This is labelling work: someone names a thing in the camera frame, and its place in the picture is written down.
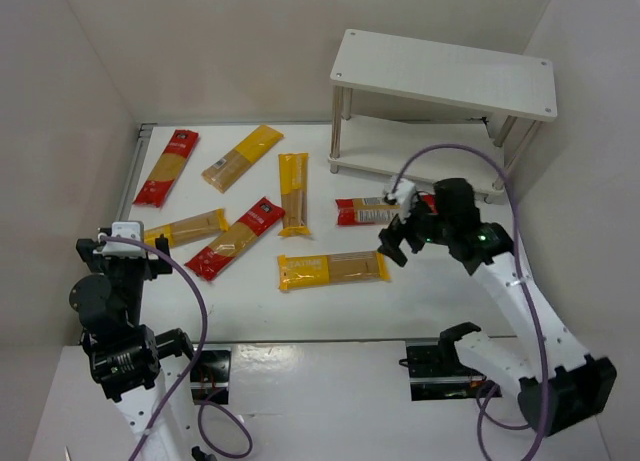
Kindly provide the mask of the yellow Pastatime bag front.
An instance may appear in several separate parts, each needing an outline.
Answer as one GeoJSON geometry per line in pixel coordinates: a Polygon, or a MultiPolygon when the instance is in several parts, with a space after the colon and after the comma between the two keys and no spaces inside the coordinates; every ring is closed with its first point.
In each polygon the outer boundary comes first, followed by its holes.
{"type": "Polygon", "coordinates": [[[280,255],[277,263],[281,291],[391,280],[385,258],[377,251],[294,257],[280,255]]]}

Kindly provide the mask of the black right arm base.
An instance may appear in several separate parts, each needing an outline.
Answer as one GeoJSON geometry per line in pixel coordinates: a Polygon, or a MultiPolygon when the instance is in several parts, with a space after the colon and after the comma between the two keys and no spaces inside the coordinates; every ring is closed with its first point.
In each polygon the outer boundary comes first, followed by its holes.
{"type": "Polygon", "coordinates": [[[478,371],[445,361],[436,344],[408,343],[405,351],[398,364],[407,371],[413,402],[474,398],[487,382],[478,371]]]}

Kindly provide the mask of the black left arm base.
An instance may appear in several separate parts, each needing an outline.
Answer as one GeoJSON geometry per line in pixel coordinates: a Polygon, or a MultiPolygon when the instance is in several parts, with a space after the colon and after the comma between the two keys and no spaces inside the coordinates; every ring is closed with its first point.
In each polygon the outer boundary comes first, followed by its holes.
{"type": "Polygon", "coordinates": [[[212,345],[204,348],[190,374],[194,400],[209,399],[219,405],[228,404],[231,354],[230,346],[212,345]]]}

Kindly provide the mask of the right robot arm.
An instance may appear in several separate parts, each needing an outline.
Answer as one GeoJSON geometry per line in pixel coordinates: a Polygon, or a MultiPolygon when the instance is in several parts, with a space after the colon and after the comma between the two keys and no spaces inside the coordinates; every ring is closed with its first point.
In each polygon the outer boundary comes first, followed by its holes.
{"type": "Polygon", "coordinates": [[[465,322],[441,333],[445,357],[484,374],[502,393],[515,397],[527,425],[544,437],[604,410],[616,368],[608,357],[594,357],[561,321],[522,269],[513,238],[500,224],[482,221],[466,180],[436,183],[434,199],[427,202],[412,181],[394,176],[384,200],[397,212],[379,233],[379,253],[405,266],[403,243],[413,253],[428,244],[446,247],[489,294],[525,351],[518,357],[465,322]]]}

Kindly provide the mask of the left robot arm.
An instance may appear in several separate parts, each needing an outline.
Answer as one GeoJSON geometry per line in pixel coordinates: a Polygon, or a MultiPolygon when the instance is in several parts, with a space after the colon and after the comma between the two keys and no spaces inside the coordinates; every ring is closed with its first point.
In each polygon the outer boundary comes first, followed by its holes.
{"type": "Polygon", "coordinates": [[[96,239],[79,239],[76,250],[90,273],[72,287],[69,305],[91,378],[134,434],[131,459],[209,459],[196,439],[186,384],[201,351],[179,328],[156,334],[140,321],[145,282],[172,273],[190,288],[195,282],[171,258],[166,238],[148,245],[136,233],[104,228],[96,239]]]}

